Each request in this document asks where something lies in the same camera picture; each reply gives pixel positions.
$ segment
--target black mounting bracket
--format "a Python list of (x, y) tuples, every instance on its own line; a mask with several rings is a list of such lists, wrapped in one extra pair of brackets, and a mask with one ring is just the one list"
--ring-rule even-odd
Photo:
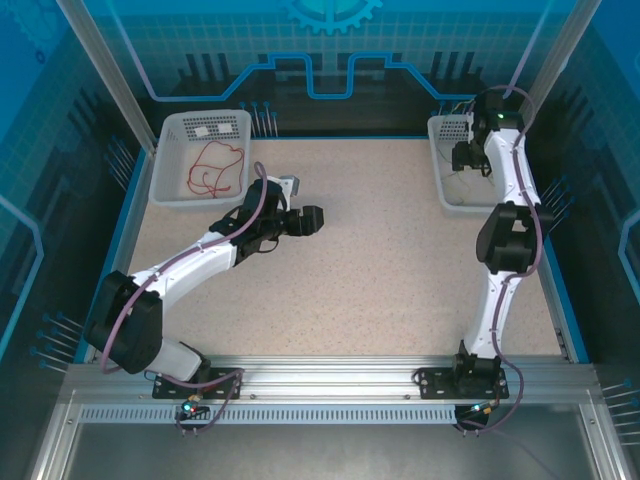
[(500, 358), (470, 355), (460, 342), (452, 367), (419, 368), (413, 382), (422, 400), (495, 400), (509, 398), (509, 386)]
[[(208, 378), (206, 379), (198, 379), (199, 383), (204, 383), (207, 381), (215, 380), (216, 378), (222, 377), (237, 370), (237, 368), (217, 368), (211, 367), (208, 372)], [(229, 391), (233, 387), (233, 383), (235, 381), (235, 377), (230, 378), (229, 380), (225, 380), (220, 385), (216, 385), (214, 388), (206, 390), (202, 393), (202, 398), (205, 400), (224, 400), (229, 395)], [(237, 400), (240, 398), (240, 388), (238, 385), (236, 387), (235, 392), (231, 395), (232, 400)], [(166, 378), (161, 377), (160, 375), (156, 376), (153, 391), (151, 396), (158, 400), (184, 400), (188, 398), (190, 395), (194, 395), (198, 392), (196, 388), (186, 388), (179, 387), (174, 383), (171, 383)]]

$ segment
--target white plastic basket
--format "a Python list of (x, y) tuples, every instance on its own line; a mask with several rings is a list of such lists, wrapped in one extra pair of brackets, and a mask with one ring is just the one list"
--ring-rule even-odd
[(431, 159), (438, 197), (448, 216), (487, 217), (498, 203), (493, 181), (480, 170), (454, 172), (451, 152), (458, 142), (469, 141), (466, 115), (438, 115), (427, 122)]
[(244, 110), (170, 115), (162, 125), (149, 199), (181, 210), (239, 205), (249, 187), (250, 140), (251, 116)]

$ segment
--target speckled tabletop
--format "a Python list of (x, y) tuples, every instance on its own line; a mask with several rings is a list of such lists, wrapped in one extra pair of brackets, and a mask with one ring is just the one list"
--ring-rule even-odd
[[(251, 157), (297, 175), (294, 207), (323, 207), (325, 226), (200, 285), (167, 313), (165, 336), (222, 355), (457, 350), (480, 295), (483, 220), (443, 215), (427, 140), (254, 141)], [(191, 245), (223, 213), (149, 204), (130, 272)], [(502, 345), (559, 353), (537, 275), (518, 289)]]

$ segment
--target red cable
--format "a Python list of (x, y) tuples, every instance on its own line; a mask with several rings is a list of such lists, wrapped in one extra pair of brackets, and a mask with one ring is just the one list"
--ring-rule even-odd
[[(214, 167), (213, 165), (208, 165), (206, 163), (200, 163), (200, 159), (202, 158), (202, 155), (204, 154), (205, 150), (209, 147), (209, 145), (211, 145), (212, 143), (217, 143), (219, 145), (227, 147), (232, 152), (240, 153), (240, 158), (238, 160), (236, 160), (235, 162), (230, 163), (226, 167)], [(217, 140), (211, 140), (210, 142), (208, 142), (202, 148), (202, 151), (198, 155), (198, 158), (196, 159), (195, 163), (191, 166), (191, 168), (189, 168), (189, 178), (187, 179), (187, 187), (195, 195), (207, 195), (207, 194), (210, 194), (212, 196), (212, 198), (217, 198), (217, 193), (218, 192), (228, 192), (229, 190), (231, 190), (231, 185), (226, 186), (226, 187), (218, 188), (218, 183), (220, 182), (220, 178), (222, 178), (222, 175), (224, 174), (224, 172), (227, 169), (229, 169), (231, 167), (234, 167), (238, 163), (241, 164), (241, 166), (240, 166), (240, 174), (238, 175), (238, 185), (240, 187), (240, 191), (242, 191), (242, 173), (244, 172), (244, 150), (242, 148), (234, 148), (231, 145), (219, 142)], [(206, 169), (212, 169), (212, 170), (218, 170), (219, 171), (214, 185), (211, 185), (205, 179), (205, 177), (208, 177), (208, 175), (209, 175), (209, 172), (207, 170), (205, 170), (202, 173), (202, 180), (201, 180), (202, 183), (196, 183), (193, 180), (194, 170), (196, 168), (198, 168), (198, 167), (203, 167), (203, 168), (206, 168)], [(204, 188), (204, 189), (206, 189), (206, 192), (196, 191), (196, 190), (194, 190), (193, 187)]]

